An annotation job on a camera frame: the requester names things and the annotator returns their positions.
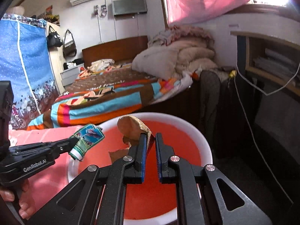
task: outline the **brown bag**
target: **brown bag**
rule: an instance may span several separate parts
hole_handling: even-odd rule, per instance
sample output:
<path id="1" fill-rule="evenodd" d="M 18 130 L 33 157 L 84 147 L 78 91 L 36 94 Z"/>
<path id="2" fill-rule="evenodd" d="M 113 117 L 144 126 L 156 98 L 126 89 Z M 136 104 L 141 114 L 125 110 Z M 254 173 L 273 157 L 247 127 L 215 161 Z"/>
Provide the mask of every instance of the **brown bag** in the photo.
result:
<path id="1" fill-rule="evenodd" d="M 68 45 L 66 46 L 65 41 L 66 41 L 66 36 L 68 33 L 71 34 L 72 41 L 71 41 L 71 43 L 68 43 Z M 66 35 L 64 36 L 64 46 L 62 48 L 62 51 L 63 51 L 64 57 L 74 57 L 77 54 L 77 48 L 76 48 L 76 44 L 75 44 L 75 41 L 73 38 L 73 34 L 69 30 L 66 31 Z"/>

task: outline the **headboard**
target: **headboard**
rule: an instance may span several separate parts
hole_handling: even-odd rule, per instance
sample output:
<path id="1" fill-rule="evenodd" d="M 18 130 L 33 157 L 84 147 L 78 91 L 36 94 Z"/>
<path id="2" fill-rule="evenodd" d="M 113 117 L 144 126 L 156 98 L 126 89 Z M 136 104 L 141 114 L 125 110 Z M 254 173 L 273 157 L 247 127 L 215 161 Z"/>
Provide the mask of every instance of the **headboard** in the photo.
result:
<path id="1" fill-rule="evenodd" d="M 100 59 L 113 59 L 115 62 L 134 59 L 147 49 L 147 36 L 130 37 L 91 46 L 82 50 L 85 68 Z"/>

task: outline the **blue wardrobe cover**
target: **blue wardrobe cover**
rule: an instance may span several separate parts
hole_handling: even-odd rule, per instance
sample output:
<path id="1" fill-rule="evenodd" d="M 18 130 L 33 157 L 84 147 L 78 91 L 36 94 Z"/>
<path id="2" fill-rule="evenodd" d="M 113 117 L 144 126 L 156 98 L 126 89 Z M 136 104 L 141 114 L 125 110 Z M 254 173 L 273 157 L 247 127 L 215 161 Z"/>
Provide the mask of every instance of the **blue wardrobe cover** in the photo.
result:
<path id="1" fill-rule="evenodd" d="M 58 97 L 46 27 L 44 20 L 14 14 L 5 14 L 0 20 L 0 80 L 10 80 L 12 84 L 10 127 L 14 129 L 26 129 Z"/>

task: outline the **black handbag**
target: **black handbag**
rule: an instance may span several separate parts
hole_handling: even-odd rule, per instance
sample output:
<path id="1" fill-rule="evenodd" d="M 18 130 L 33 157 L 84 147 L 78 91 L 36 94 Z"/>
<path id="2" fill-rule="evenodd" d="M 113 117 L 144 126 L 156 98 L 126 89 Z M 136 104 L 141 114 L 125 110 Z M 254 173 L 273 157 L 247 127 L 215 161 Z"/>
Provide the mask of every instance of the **black handbag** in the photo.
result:
<path id="1" fill-rule="evenodd" d="M 71 41 L 71 43 L 68 43 L 68 45 L 66 46 L 65 41 L 66 41 L 67 33 L 71 34 L 72 41 Z M 76 44 L 74 41 L 74 37 L 73 37 L 73 34 L 69 30 L 66 31 L 66 35 L 64 36 L 64 46 L 62 48 L 62 52 L 63 52 L 64 57 L 74 57 L 77 54 L 77 48 L 76 48 Z"/>
<path id="2" fill-rule="evenodd" d="M 62 44 L 63 44 L 62 39 L 60 38 L 59 34 L 50 25 L 48 36 L 47 36 L 47 46 L 48 46 L 48 48 L 61 47 Z"/>

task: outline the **screw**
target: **screw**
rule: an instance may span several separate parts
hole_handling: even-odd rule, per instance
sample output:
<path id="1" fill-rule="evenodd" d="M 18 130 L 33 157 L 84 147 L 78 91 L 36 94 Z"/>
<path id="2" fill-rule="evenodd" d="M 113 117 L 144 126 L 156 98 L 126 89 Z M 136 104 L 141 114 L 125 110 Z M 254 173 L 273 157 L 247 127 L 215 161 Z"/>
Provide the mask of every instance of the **screw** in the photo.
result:
<path id="1" fill-rule="evenodd" d="M 88 166 L 88 171 L 89 172 L 94 172 L 94 171 L 96 171 L 96 169 L 97 169 L 96 165 L 90 165 L 90 166 Z"/>
<path id="2" fill-rule="evenodd" d="M 212 172 L 212 171 L 214 171 L 215 169 L 216 169 L 216 168 L 215 168 L 214 165 L 208 164 L 208 165 L 206 166 L 206 170 L 207 170 L 207 171 Z"/>
<path id="3" fill-rule="evenodd" d="M 123 157 L 123 160 L 125 161 L 125 162 L 131 162 L 132 161 L 132 156 L 124 156 Z"/>
<path id="4" fill-rule="evenodd" d="M 171 161 L 172 162 L 178 162 L 180 158 L 178 156 L 171 156 Z"/>

